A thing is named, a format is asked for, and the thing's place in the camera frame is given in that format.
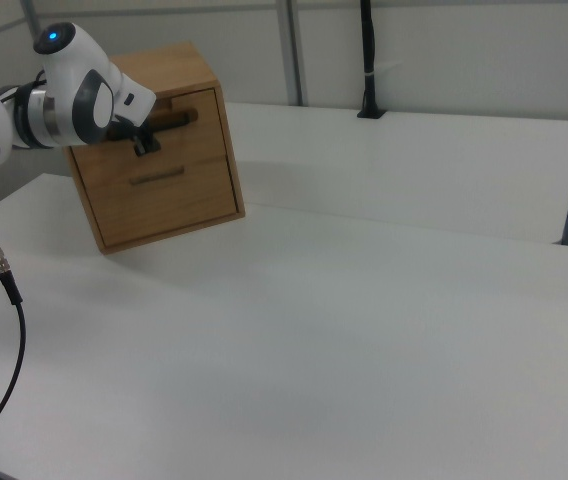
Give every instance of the wooden handle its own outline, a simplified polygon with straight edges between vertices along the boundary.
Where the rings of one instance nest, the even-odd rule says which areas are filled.
[[[184,166],[180,166],[173,170],[169,170],[167,172],[156,173],[153,175],[143,175],[141,177],[131,178],[129,183],[132,186],[142,185],[144,183],[156,182],[158,180],[163,180],[165,178],[177,177],[178,175],[184,175],[185,168]]]

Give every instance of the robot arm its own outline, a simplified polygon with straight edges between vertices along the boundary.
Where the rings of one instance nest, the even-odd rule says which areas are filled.
[[[53,24],[33,48],[46,81],[0,91],[0,164],[12,147],[92,144],[112,123],[142,126],[155,94],[120,72],[83,29]]]

